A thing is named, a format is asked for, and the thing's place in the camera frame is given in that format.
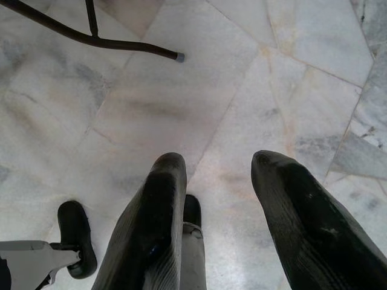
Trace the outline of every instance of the gray marble vein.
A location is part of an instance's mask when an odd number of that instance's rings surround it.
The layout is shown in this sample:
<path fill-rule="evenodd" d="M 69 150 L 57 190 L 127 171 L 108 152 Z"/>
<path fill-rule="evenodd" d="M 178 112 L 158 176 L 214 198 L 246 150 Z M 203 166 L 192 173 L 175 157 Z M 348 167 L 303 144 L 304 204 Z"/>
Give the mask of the gray marble vein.
<path fill-rule="evenodd" d="M 349 131 L 331 170 L 387 179 L 387 153 Z"/>
<path fill-rule="evenodd" d="M 387 45 L 375 58 L 333 170 L 387 178 Z"/>
<path fill-rule="evenodd" d="M 57 5 L 51 6 L 49 14 L 57 15 Z M 70 12 L 61 13 L 71 14 L 74 7 L 68 6 Z M 116 61 L 125 62 L 128 56 L 122 59 L 113 53 L 112 60 L 103 57 L 107 51 L 96 51 L 50 30 L 39 31 L 35 41 L 39 45 L 31 45 L 0 105 L 7 112 L 0 118 L 7 119 L 8 126 L 0 141 L 0 158 L 53 184 L 119 75 Z"/>
<path fill-rule="evenodd" d="M 387 1 L 351 0 L 368 45 L 387 41 Z"/>
<path fill-rule="evenodd" d="M 11 170 L 0 165 L 0 184 L 7 180 Z"/>
<path fill-rule="evenodd" d="M 380 186 L 382 187 L 383 193 L 386 196 L 387 199 L 387 181 L 385 180 L 379 180 Z"/>
<path fill-rule="evenodd" d="M 299 136 L 294 149 L 300 162 L 313 171 L 317 178 L 322 179 L 327 172 L 327 160 L 333 159 L 333 152 L 339 147 L 340 140 L 339 134 L 314 138 Z"/>

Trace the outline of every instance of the dark metal frame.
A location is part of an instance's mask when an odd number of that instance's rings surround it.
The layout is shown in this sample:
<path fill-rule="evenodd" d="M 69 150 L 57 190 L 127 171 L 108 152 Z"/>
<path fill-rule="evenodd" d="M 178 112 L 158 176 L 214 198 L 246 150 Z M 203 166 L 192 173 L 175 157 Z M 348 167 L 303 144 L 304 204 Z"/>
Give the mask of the dark metal frame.
<path fill-rule="evenodd" d="M 55 32 L 58 32 L 68 38 L 71 38 L 72 40 L 81 42 L 83 44 L 92 45 L 94 47 L 110 48 L 113 50 L 144 51 L 146 53 L 153 53 L 158 54 L 159 56 L 168 57 L 170 59 L 176 60 L 177 62 L 184 62 L 183 53 L 177 53 L 152 44 L 99 38 L 94 2 L 93 0 L 85 1 L 91 36 L 85 33 L 81 33 L 58 22 L 57 20 L 28 6 L 27 4 L 24 4 L 20 0 L 0 0 L 0 4 L 37 23 L 40 23 L 41 25 Z"/>

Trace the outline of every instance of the black wheel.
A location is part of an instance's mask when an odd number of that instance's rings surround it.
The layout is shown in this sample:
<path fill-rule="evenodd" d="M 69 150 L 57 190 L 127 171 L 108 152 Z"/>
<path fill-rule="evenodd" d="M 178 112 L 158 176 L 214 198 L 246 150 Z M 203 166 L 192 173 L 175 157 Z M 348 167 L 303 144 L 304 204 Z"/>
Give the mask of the black wheel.
<path fill-rule="evenodd" d="M 90 226 L 85 210 L 76 201 L 67 201 L 58 209 L 60 243 L 77 245 L 81 260 L 67 267 L 75 279 L 83 279 L 92 275 L 97 269 L 97 259 L 91 246 Z"/>

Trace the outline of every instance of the floor tile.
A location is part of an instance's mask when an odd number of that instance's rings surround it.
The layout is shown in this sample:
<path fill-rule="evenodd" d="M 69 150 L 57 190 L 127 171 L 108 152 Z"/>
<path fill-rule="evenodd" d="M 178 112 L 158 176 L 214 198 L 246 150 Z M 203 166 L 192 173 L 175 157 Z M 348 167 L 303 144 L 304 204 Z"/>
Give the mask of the floor tile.
<path fill-rule="evenodd" d="M 387 154 L 349 131 L 334 158 L 331 169 L 387 179 Z"/>
<path fill-rule="evenodd" d="M 257 41 L 276 47 L 265 0 L 209 0 Z"/>
<path fill-rule="evenodd" d="M 60 21 L 61 17 L 71 19 L 71 15 L 75 19 L 72 24 L 80 29 L 77 20 L 81 17 L 72 14 L 78 11 L 76 3 L 63 9 L 57 3 L 48 13 Z M 22 61 L 17 59 L 20 68 L 2 100 L 4 114 L 0 118 L 5 135 L 0 156 L 6 164 L 53 184 L 119 75 L 115 62 L 121 59 L 123 67 L 128 56 L 123 59 L 113 53 L 112 60 L 48 30 L 35 38 L 28 54 Z"/>
<path fill-rule="evenodd" d="M 382 253 L 387 255 L 387 227 L 383 222 L 387 218 L 387 195 L 378 181 L 347 175 L 337 181 L 326 182 L 325 187 L 354 216 Z"/>
<path fill-rule="evenodd" d="M 181 153 L 192 176 L 256 54 L 255 41 L 203 1 L 165 5 L 145 39 L 186 48 L 188 58 L 135 53 L 61 182 L 113 215 L 112 201 L 123 209 L 166 152 Z"/>
<path fill-rule="evenodd" d="M 142 38 L 164 0 L 97 0 L 96 5 Z"/>
<path fill-rule="evenodd" d="M 131 147 L 91 130 L 72 156 L 59 187 L 93 210 L 118 218 L 158 157 L 134 158 L 139 152 Z"/>
<path fill-rule="evenodd" d="M 0 163 L 55 185 L 80 141 L 46 107 L 8 90 L 0 98 Z"/>
<path fill-rule="evenodd" d="M 332 169 L 387 178 L 387 45 L 380 50 Z"/>
<path fill-rule="evenodd" d="M 268 6 L 283 52 L 355 85 L 365 84 L 372 57 L 349 1 L 275 0 Z"/>
<path fill-rule="evenodd" d="M 8 90 L 42 27 L 31 20 L 0 6 L 0 96 Z"/>
<path fill-rule="evenodd" d="M 369 46 L 387 41 L 387 2 L 351 0 Z"/>
<path fill-rule="evenodd" d="M 252 189 L 252 156 L 286 153 L 324 180 L 358 98 L 347 82 L 260 51 L 188 185 L 202 205 L 209 288 L 286 287 Z"/>
<path fill-rule="evenodd" d="M 0 240 L 44 240 L 66 196 L 0 165 Z"/>

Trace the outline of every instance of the caster wheel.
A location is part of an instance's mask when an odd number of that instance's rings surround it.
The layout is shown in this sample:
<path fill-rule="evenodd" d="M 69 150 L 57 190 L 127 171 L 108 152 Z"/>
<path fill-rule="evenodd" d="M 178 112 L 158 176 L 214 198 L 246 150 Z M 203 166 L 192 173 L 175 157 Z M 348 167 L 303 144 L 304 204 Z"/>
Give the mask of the caster wheel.
<path fill-rule="evenodd" d="M 90 226 L 85 210 L 76 201 L 67 201 L 58 209 L 60 243 L 77 245 L 80 261 L 67 267 L 69 274 L 75 279 L 83 279 L 92 275 L 97 269 L 97 259 L 91 246 Z"/>

